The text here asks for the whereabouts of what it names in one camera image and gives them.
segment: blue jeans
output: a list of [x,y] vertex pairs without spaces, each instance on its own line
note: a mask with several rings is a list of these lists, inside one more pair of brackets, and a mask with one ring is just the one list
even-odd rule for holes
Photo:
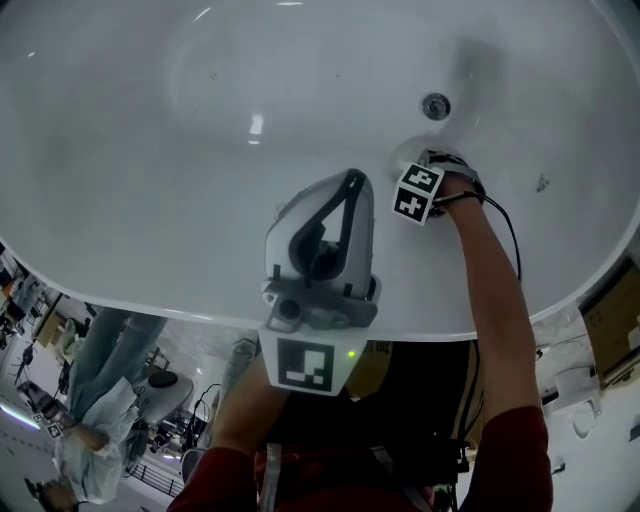
[[[129,318],[129,325],[120,334]],[[166,323],[166,318],[158,316],[102,309],[91,322],[71,367],[67,401],[71,416],[81,420],[122,377],[130,384],[138,382],[147,355]]]

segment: drain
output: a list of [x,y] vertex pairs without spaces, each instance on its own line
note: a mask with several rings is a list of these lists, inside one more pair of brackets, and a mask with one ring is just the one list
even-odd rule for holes
[[442,121],[451,113],[451,102],[444,94],[434,92],[422,100],[422,111],[432,121]]

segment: red sleeve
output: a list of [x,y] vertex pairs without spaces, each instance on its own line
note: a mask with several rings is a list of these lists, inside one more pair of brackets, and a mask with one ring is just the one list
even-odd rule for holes
[[549,436],[542,411],[523,407],[484,428],[469,495],[461,512],[550,512]]
[[167,512],[255,512],[256,509],[253,459],[229,448],[214,448],[200,459]]

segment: white bathtub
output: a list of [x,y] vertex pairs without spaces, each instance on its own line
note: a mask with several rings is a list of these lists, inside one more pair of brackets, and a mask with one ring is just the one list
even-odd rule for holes
[[[454,146],[509,212],[540,319],[640,220],[631,48],[599,0],[13,0],[0,238],[79,298],[255,327],[277,209],[357,167],[376,197],[371,337],[465,339],[451,222],[390,213],[389,162],[423,136]],[[423,115],[430,92],[451,100],[447,120]]]

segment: fluorescent light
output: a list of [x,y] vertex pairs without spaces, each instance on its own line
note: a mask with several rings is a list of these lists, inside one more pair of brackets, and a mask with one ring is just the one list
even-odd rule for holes
[[22,423],[29,425],[31,428],[35,428],[36,430],[40,430],[40,427],[37,423],[31,420],[31,418],[27,418],[22,413],[16,411],[15,409],[9,407],[6,404],[0,404],[0,409],[2,409],[9,416],[21,421]]
[[205,14],[207,14],[209,11],[211,10],[211,7],[207,7],[204,11],[202,11],[200,14],[198,14],[198,17],[193,20],[193,21],[198,21],[200,18],[202,18]]
[[251,135],[260,135],[262,133],[262,125],[264,124],[264,117],[260,114],[254,114],[251,116],[251,128],[249,133]]

